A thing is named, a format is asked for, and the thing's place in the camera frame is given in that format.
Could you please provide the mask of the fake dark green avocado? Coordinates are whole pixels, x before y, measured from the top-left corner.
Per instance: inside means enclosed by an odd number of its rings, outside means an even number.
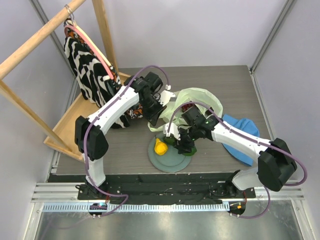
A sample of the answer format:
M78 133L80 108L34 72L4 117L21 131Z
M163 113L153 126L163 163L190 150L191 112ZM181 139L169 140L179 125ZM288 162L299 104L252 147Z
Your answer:
M174 146L176 144L176 139L173 136L164 136L163 142L167 145Z

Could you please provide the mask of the fake yellow pepper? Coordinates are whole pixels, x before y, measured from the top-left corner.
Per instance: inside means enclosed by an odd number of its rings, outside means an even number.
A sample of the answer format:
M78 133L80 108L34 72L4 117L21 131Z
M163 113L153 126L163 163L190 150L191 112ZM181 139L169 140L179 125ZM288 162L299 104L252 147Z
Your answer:
M154 152L159 156L163 156L167 151L168 151L167 144L162 140L160 140L159 138L156 138L155 145L154 145Z

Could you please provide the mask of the fake green fruit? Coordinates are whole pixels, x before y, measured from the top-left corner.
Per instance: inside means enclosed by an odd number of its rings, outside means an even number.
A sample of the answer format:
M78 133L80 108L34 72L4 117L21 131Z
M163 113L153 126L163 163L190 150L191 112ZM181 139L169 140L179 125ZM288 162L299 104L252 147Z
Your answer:
M183 153L184 156L192 157L197 152L197 148L193 147L190 152Z

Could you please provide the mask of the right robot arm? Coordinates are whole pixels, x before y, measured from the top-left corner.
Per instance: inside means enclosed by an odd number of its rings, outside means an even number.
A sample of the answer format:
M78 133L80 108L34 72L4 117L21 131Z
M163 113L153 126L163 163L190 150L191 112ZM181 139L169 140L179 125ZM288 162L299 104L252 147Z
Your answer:
M237 170L226 184L226 193L233 198L244 190L266 187L279 192L297 170L286 142L280 138L273 141L255 137L232 127L214 113L206 116L197 106L182 113L188 128L179 131L176 142L180 153L189 153L197 139L208 139L226 144L250 157L257 163L256 168Z

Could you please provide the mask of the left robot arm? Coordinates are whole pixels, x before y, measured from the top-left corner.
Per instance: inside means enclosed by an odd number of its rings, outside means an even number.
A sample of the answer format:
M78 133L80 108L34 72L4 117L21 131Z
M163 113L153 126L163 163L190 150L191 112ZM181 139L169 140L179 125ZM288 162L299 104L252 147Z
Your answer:
M79 116L76 119L75 143L83 154L86 185L93 198L100 200L107 192L103 157L109 148L105 137L108 130L135 104L142 106L142 116L155 126L173 97L170 84L166 84L163 91L160 91L161 87L162 80L153 72L144 77L131 76L98 111L88 117Z

